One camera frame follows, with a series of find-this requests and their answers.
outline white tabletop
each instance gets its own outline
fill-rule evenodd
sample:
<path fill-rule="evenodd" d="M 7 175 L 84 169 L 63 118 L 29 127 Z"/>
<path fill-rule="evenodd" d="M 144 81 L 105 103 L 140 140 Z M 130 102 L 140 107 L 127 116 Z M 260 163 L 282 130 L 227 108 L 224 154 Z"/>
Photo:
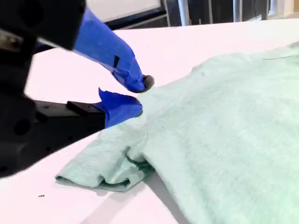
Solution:
<path fill-rule="evenodd" d="M 299 20 L 280 20 L 122 30 L 117 34 L 132 47 L 143 73 L 154 76 L 156 86 L 161 86 L 186 76 L 195 65 L 215 55 L 253 53 L 296 42 L 298 27 Z M 26 93 L 38 100 L 93 103 L 100 100 L 99 86 L 130 94 L 99 64 L 54 49 L 35 56 Z M 188 223 L 157 175 L 128 193 L 55 183 L 55 174 L 96 137 L 92 135 L 2 179 L 0 223 Z"/>

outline blue tape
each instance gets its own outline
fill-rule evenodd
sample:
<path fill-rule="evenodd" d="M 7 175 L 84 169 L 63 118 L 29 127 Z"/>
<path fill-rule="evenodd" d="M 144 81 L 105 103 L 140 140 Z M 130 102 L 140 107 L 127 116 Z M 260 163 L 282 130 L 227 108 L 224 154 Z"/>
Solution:
<path fill-rule="evenodd" d="M 103 65 L 128 90 L 145 90 L 142 72 L 132 49 L 88 8 L 74 50 Z M 119 58 L 116 68 L 115 57 Z"/>
<path fill-rule="evenodd" d="M 105 112 L 105 128 L 135 118 L 142 113 L 142 105 L 134 97 L 102 91 L 100 88 L 99 95 L 102 102 L 93 104 L 93 106 Z"/>

